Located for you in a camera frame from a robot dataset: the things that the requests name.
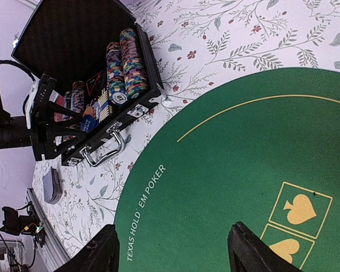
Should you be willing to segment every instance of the case handle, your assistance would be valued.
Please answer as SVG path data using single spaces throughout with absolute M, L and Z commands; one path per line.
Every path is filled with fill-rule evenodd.
M 97 167 L 103 164 L 106 160 L 110 159 L 111 157 L 123 152 L 123 150 L 125 149 L 125 141 L 117 128 L 118 127 L 115 125 L 108 129 L 108 133 L 115 139 L 115 141 L 118 144 L 117 149 L 108 152 L 106 155 L 102 156 L 102 158 L 100 158 L 99 161 L 95 162 L 95 160 L 93 160 L 90 152 L 91 148 L 89 146 L 86 146 L 84 149 L 80 151 L 80 154 L 88 161 L 90 166 Z

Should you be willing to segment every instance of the poker mat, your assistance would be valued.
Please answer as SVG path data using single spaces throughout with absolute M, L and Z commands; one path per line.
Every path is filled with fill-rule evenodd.
M 238 221 L 302 271 L 340 271 L 340 73 L 245 76 L 165 124 L 118 204 L 120 271 L 230 271 Z

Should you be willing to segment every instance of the poker chip case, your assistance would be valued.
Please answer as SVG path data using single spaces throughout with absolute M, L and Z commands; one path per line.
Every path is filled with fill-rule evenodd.
M 86 82 L 106 69 L 104 56 L 107 45 L 119 41 L 122 31 L 128 28 L 133 29 L 138 38 L 147 89 L 141 87 L 144 91 L 117 106 L 116 112 L 87 133 L 84 140 L 61 153 L 62 165 L 76 165 L 87 159 L 92 166 L 98 166 L 122 151 L 125 143 L 119 131 L 164 99 L 163 85 L 148 35 L 118 0 L 80 3 L 77 0 L 62 0 L 60 4 L 55 0 L 42 0 L 19 38 L 12 57 L 38 78 L 47 75 L 55 79 L 53 90 L 65 96 L 74 82 Z M 95 162 L 91 153 L 111 137 L 117 141 L 118 149 Z

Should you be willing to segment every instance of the tablecloth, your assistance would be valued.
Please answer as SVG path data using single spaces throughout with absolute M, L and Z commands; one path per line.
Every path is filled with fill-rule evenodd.
M 36 164 L 33 188 L 70 256 L 114 222 L 138 156 L 196 98 L 270 69 L 340 72 L 340 0 L 138 0 L 128 8 L 148 33 L 168 99 L 122 131 L 125 150 L 100 167 L 85 161 L 63 167 L 60 158 Z M 109 141 L 97 155 L 115 147 Z M 42 177 L 49 167 L 58 169 L 63 187 L 55 205 L 43 197 Z

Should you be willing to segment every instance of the gold spade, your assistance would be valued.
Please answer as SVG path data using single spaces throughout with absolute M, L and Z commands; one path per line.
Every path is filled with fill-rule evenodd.
M 285 261 L 292 263 L 292 254 L 300 249 L 300 243 L 295 239 L 287 239 L 270 246 L 270 249 Z
M 294 198 L 293 205 L 291 205 L 289 201 L 286 201 L 283 210 L 291 210 L 288 212 L 287 220 L 293 225 L 302 224 L 316 217 L 310 199 L 304 194 L 298 194 Z

